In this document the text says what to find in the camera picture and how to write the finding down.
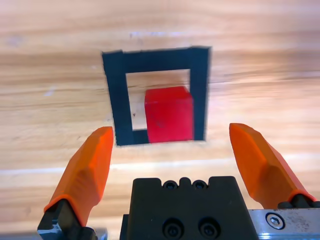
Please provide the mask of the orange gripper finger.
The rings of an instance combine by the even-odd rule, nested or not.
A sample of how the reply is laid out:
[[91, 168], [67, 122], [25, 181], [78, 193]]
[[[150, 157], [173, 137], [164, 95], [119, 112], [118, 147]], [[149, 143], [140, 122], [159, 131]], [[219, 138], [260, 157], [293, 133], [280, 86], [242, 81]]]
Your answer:
[[231, 123], [229, 137], [238, 170], [253, 200], [264, 209], [315, 208], [315, 197], [260, 132]]
[[100, 127], [72, 156], [37, 227], [42, 239], [98, 239], [87, 222], [104, 195], [113, 145], [113, 128]]

